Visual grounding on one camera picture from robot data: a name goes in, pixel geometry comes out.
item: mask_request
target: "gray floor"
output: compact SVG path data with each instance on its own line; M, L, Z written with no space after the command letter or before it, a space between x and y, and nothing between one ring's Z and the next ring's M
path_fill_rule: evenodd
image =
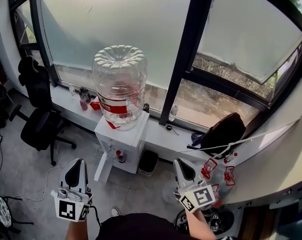
M30 115L34 110L24 96L12 93L11 98L15 103L22 104L23 113ZM38 200L44 195L46 176L52 168L50 149L37 151L24 143L20 138L24 124L21 118L15 117L13 122L8 121L1 130L3 167L0 172L0 195L25 195ZM113 206L118 207L123 214L150 212L171 222L182 209L178 204L166 203L162 197L164 185L174 181L172 165L159 161L151 177L130 174L114 167L107 184L101 185L93 180L102 155L98 140L73 125L66 127L61 136L77 144L73 150L69 144L56 141L55 151L59 154L61 164L66 165L76 158L84 158L87 163L89 187L94 194L93 205L97 207L101 222L110 217ZM49 172L44 200L36 202L22 197L23 201L9 201L16 220L34 222L34 225L17 225L16 228L22 232L20 235L11 234L11 239L65 239L69 223L56 218L54 199L50 195L58 187L60 170L57 168ZM88 215L89 239L95 239L98 233L99 226L92 210Z

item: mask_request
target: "windowsill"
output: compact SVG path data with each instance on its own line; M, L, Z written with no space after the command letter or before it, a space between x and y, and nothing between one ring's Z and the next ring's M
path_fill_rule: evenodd
M102 117L100 110L93 110L89 106L86 111L83 111L80 107L79 95L72 96L67 89L60 86L50 86L50 91L52 102L61 108L62 116L90 131L95 130ZM169 131L164 126L159 125L157 120L150 118L145 137L146 145L164 149L163 152L159 153L159 156L169 161L173 161L175 157L181 156L179 152L188 150L187 145L191 144L191 131L176 126L173 126L173 129L179 135L173 130ZM186 152L185 155L193 161L210 158L203 151L197 150Z
M94 132L99 120L102 117L100 110L93 110L90 106L86 111L80 107L79 95L72 96L69 90L60 86L52 87L51 98L54 104L58 105L62 111L62 116L92 132ZM282 136L291 125L284 127L276 132L247 144L239 145L234 152L237 152L239 157L231 161L228 165L237 166L249 158L253 157L272 142ZM149 118L146 130L145 145L146 148L159 154L160 158L168 161L173 161L178 157L189 159L190 161L207 161L211 156L201 150L187 149L187 145L191 144L192 131L173 126L173 130L167 130L164 126L159 125L156 119Z

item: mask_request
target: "black backpack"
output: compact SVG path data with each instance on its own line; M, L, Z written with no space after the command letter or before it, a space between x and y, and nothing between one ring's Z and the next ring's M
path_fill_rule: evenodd
M246 127L238 113L231 113L217 122L210 130L205 134L193 133L191 138L193 141L192 145L188 145L188 149L197 150L194 146L201 144L201 149L213 148L217 146L228 145L229 143L237 142L241 139L246 131ZM214 157L215 154L219 154L224 151L227 147L217 147L213 149L203 150L205 153ZM229 149L216 159L223 159L233 149Z

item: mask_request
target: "window frame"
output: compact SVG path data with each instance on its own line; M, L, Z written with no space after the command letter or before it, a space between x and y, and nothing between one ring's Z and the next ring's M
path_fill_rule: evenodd
M44 66L47 68L51 84L68 88L71 84L78 91L80 86L63 81L53 63L44 31L44 24L41 14L41 0L29 0L31 19L33 24L36 43L20 43L24 30L24 22L17 17L15 21L16 9L27 0L9 0L10 20L14 33L14 38L22 58L31 55L32 50L40 52ZM290 19L302 32L302 13L289 0L266 0L279 9L288 19ZM150 108L150 117L159 120L159 124L165 126L167 123L182 127L193 132L206 132L207 127L196 123L176 118L174 122L169 121L169 113L174 104L182 79L197 83L212 90L218 91L246 103L259 110L253 120L246 126L244 138L256 131L270 116L280 107L286 98L293 91L302 77L302 51L297 63L290 68L288 76L284 80L279 80L279 89L272 100L268 100L258 94L246 89L221 76L193 67L193 62L197 54L199 43L207 22L212 0L190 0L184 29L177 52L170 84L164 101L162 111ZM96 96L96 91L89 89L91 95Z
M290 19L302 32L302 14L294 6L294 4L291 3L291 1L289 0L267 0L267 1L270 2L273 6L275 6L278 10L280 10L286 17L288 17L288 19ZM192 3L195 3L195 7L200 8L201 6L204 6L205 0L191 0L189 10L192 6L191 5ZM294 69L291 72L290 76L287 78L286 82L282 85L281 89L277 92L277 95L272 99L272 101L269 101L238 84L235 84L227 79L224 79L223 77L214 75L210 72L206 72L202 69L192 66L197 53L197 49L200 44L202 34L205 29L207 17L208 14L206 13L205 10L202 14L194 14L192 11L188 11L184 29L191 28L192 25L197 25L197 22L199 21L201 22L201 24L198 26L194 26L194 31L197 37L193 41L193 44L190 45L189 47L185 47L184 39L192 38L193 33L190 33L189 35L186 34L185 36L182 35L179 51L180 49L181 50L189 49L192 51L192 53L189 54L189 57L184 57L185 61L187 61L186 68L181 68L178 65L177 67L174 66L171 82L166 95L159 124L166 125L167 123L170 123L169 113L174 104L181 79L186 79L195 82L197 84L200 84L202 86L219 91L223 94L226 94L232 98L235 98L241 102L244 102L248 105L251 105L252 107L259 109L260 111L258 112L258 114L246 126L246 132L244 133L243 138L247 138L270 118L270 116L286 100L286 98L293 91L293 89L301 79L302 54L298 62L294 65Z

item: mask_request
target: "small bottle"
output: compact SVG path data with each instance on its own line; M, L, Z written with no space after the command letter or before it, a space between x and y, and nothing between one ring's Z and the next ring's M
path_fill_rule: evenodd
M234 166L224 166L219 164L212 173L210 184L218 184L218 192L221 199L236 184L233 175L234 169Z
M79 95L81 99L84 99L86 103L90 104L91 96L87 88L81 87L79 90Z
M88 109L88 103L84 98L80 99L80 106L83 111L86 111Z
M169 114L169 120L171 122L173 122L175 120L177 112L178 112L178 106L174 105Z
M227 163L231 162L233 159L235 159L235 157L237 157L237 156L238 156L238 153L234 153L234 154L232 153L229 156L227 156L225 159L223 159L223 162L225 164L227 164Z
M121 150L117 150L115 154L119 163L122 164L126 161L126 154L122 153Z
M74 98L76 93L76 90L74 89L74 87L72 86L72 84L69 84L69 92L71 93L72 97Z

